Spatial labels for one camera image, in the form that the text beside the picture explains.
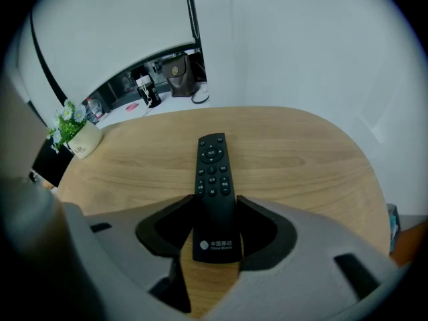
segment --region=black remote control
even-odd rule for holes
[[[233,263],[242,258],[235,192],[224,133],[198,141],[193,226],[193,260]]]

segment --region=light wood tabletop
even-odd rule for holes
[[[224,132],[235,194],[333,218],[389,252],[381,188],[359,147],[339,128],[291,108],[204,108],[145,116],[103,130],[99,147],[71,161],[58,189],[84,214],[139,207],[192,194],[197,140]],[[238,263],[192,260],[192,235],[181,252],[192,316],[227,293]]]

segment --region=white flower pot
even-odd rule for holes
[[[87,121],[77,135],[68,142],[68,146],[78,158],[83,159],[96,149],[101,139],[102,131]]]

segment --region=curved desk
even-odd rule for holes
[[[370,163],[343,131],[311,113],[206,108],[145,116],[103,132],[88,158],[73,158],[58,189],[62,201],[78,204],[86,215],[192,194],[198,138],[224,132],[237,195],[329,216],[389,252],[387,209]],[[196,317],[238,275],[238,263],[194,262],[191,234],[181,265]]]

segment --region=red object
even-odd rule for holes
[[[134,110],[137,106],[138,104],[134,102],[133,104],[130,104],[128,107],[126,107],[126,110],[130,112],[131,110]]]

